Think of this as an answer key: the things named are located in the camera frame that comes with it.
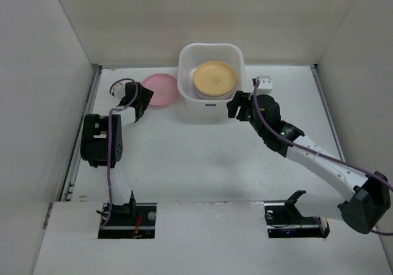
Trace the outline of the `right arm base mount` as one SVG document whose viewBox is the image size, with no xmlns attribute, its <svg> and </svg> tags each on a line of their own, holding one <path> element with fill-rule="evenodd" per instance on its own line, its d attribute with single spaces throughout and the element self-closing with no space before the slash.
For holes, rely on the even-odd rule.
<svg viewBox="0 0 393 275">
<path fill-rule="evenodd" d="M 305 190 L 298 190 L 286 200 L 264 202 L 264 218 L 270 239 L 327 238 L 330 227 L 325 218 L 305 217 L 295 207 L 305 193 Z"/>
</svg>

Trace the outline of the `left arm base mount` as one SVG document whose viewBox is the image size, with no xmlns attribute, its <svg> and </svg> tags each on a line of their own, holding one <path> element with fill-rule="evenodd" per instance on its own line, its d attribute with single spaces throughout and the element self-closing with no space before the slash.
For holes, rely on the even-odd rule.
<svg viewBox="0 0 393 275">
<path fill-rule="evenodd" d="M 157 205 L 136 203 L 132 209 L 126 204 L 113 206 L 107 224 L 98 230 L 98 239 L 153 239 Z"/>
</svg>

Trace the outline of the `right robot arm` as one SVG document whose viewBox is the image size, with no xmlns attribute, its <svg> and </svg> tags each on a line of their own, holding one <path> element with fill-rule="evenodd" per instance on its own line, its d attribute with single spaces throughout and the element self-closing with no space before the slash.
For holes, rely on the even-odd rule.
<svg viewBox="0 0 393 275">
<path fill-rule="evenodd" d="M 374 232 L 375 225 L 391 207 L 392 185 L 380 172 L 367 172 L 320 149 L 304 132 L 281 118 L 279 104 L 269 95 L 237 91 L 227 103 L 228 117 L 249 122 L 264 144 L 284 158 L 308 169 L 339 194 L 329 201 L 320 197 L 307 206 L 296 192 L 286 201 L 286 219 L 298 223 L 306 216 L 320 215 L 344 221 L 358 233 Z"/>
</svg>

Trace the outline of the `yellow plate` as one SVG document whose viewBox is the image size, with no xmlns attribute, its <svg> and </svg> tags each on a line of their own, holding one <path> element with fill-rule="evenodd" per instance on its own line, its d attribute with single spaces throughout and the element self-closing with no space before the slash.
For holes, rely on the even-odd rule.
<svg viewBox="0 0 393 275">
<path fill-rule="evenodd" d="M 232 90 L 238 83 L 235 70 L 221 61 L 208 61 L 193 73 L 193 85 L 203 93 L 219 95 Z"/>
<path fill-rule="evenodd" d="M 223 93 L 223 94 L 219 94 L 219 95 L 210 95 L 210 94 L 207 94 L 207 93 L 203 93 L 202 91 L 200 91 L 199 89 L 197 89 L 197 88 L 194 88 L 194 91 L 195 91 L 195 93 L 196 93 L 196 95 L 198 96 L 198 97 L 202 97 L 202 96 L 207 96 L 207 97 L 227 97 L 227 96 L 232 96 L 232 94 L 233 94 L 233 92 L 234 92 L 234 89 L 232 89 L 232 90 L 230 90 L 229 92 L 227 92 L 227 93 Z"/>
</svg>

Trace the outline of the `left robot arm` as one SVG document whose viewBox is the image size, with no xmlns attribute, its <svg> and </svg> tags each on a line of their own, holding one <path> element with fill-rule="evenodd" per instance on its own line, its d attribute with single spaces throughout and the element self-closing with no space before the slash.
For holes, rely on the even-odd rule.
<svg viewBox="0 0 393 275">
<path fill-rule="evenodd" d="M 99 213 L 109 219 L 117 215 L 125 223 L 134 222 L 138 216 L 138 208 L 133 192 L 127 185 L 122 173 L 112 170 L 120 162 L 123 155 L 122 116 L 126 124 L 134 124 L 144 115 L 154 92 L 133 79 L 121 79 L 113 83 L 109 93 L 115 96 L 123 82 L 124 94 L 117 106 L 109 110 L 107 115 L 87 114 L 84 117 L 80 156 L 93 168 L 106 168 L 108 188 L 107 206 Z"/>
</svg>

